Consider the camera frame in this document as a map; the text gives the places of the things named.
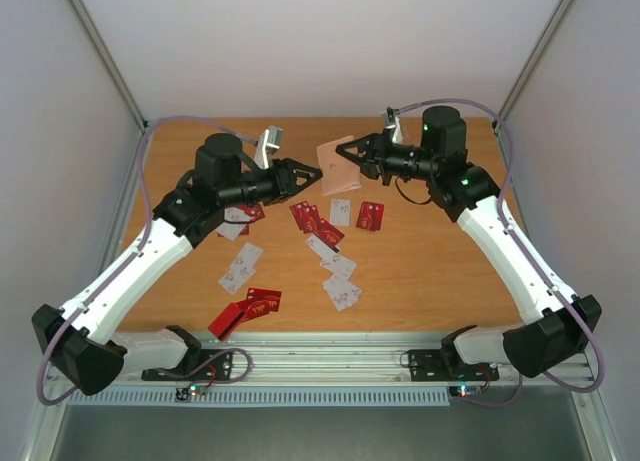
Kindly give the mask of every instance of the white enclosure wall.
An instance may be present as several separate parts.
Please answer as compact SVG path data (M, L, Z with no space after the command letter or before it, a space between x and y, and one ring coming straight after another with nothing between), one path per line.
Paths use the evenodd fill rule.
M557 1L84 0L147 118L499 108Z
M135 146L131 115L66 0L0 0L0 457L35 406L31 315L96 274Z
M603 400L640 459L640 0L577 0L517 103L515 182L531 237L603 316Z

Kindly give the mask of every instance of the robotic arm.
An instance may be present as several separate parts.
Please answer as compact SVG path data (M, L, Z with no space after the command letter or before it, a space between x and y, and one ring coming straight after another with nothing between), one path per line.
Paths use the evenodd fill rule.
M179 368L191 372L199 363L200 343L178 326L158 333L119 334L116 328L142 295L171 266L196 248L224 222L224 210L238 204L281 203L322 177L319 169L292 159L269 160L280 146L281 130L269 127L254 159L231 134L214 134L198 148L194 169L178 181L153 210L145 245L143 232L93 283L60 309L40 307L32 317L44 352L60 327L78 308L55 347L51 363L84 394L107 387L119 374L144 369ZM125 260L135 254L126 269ZM117 282L106 283L117 276ZM103 286L97 295L96 289ZM93 302L85 301L94 296Z
M462 328L442 340L441 361L453 378L468 365L510 363L527 377L535 377L582 352L587 339L559 301L571 305L593 331L601 314L596 299L579 297L536 251L504 206L508 224L498 211L500 189L489 174L467 161L466 123L448 106L426 109L422 115L420 146L402 144L397 114L389 108L385 129L344 143L336 152L360 166L363 175L392 176L426 182L433 202L443 209L480 247L509 289L523 326ZM546 279L553 280L551 286Z

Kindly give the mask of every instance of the mounting plate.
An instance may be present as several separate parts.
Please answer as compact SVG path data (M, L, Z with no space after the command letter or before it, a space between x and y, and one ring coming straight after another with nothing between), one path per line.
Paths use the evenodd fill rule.
M450 376L440 357L439 349L412 349L407 351L409 357L409 371L411 381L486 381L485 374L480 372L478 365L462 365L456 369L454 376ZM489 373L491 381L500 379L498 369L489 363L480 363Z
M220 351L224 351L222 349L203 349L200 351L200 358L198 359L198 365L205 362L214 354L219 353ZM223 356L220 356L214 359L211 362L211 366L213 366L216 370L216 380L217 381L228 381L231 376L231 368L233 367L233 353L227 353ZM181 374L177 369L169 369L168 370L174 374ZM169 376L165 376L155 369L145 369L142 371L142 380L143 381L169 381L175 383L176 381L209 381L211 379L211 375L209 374L210 370L202 368L200 371L195 373L193 376L189 376L188 378L176 379L171 378Z

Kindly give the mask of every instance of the gray floor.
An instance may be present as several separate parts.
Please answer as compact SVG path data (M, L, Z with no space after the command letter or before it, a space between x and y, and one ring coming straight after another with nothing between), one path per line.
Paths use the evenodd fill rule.
M506 389L495 389L506 395ZM54 460L590 459L571 396L526 389L510 407L68 409Z

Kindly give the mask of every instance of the wooden table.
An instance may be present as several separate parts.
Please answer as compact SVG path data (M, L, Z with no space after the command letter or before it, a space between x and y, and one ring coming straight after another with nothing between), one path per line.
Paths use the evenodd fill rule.
M284 118L220 120L232 129L258 137L270 124L284 129L278 157L317 166L316 146L353 134L379 132L379 118ZM405 118L409 143L419 142L419 118ZM195 150L215 132L196 122L160 128L150 150L146 179L155 206L176 180L192 168ZM483 166L499 184L504 166L486 119L469 119L469 160ZM253 156L253 148L245 145ZM424 183L403 186L414 199L427 196ZM495 326L519 320L502 281L480 249L434 205L415 206L392 186L363 178L362 188L333 196L351 200L352 226L341 253L358 263L351 281L363 290L359 302L337 312L322 289L330 272L305 244L308 235L297 229L289 206L307 200L329 217L331 197L316 183L297 198L265 208L266 218L251 226L248 236L235 242L210 235L189 256L173 266L136 304L120 326L123 331L158 330L179 324L204 331L232 301L243 299L249 286L283 292L278 313L240 325L243 331L440 331L479 324ZM371 233L353 226L364 200L385 205L382 230ZM126 236L127 245L144 222L141 200ZM236 294L218 280L240 248L251 242L264 249L257 273Z

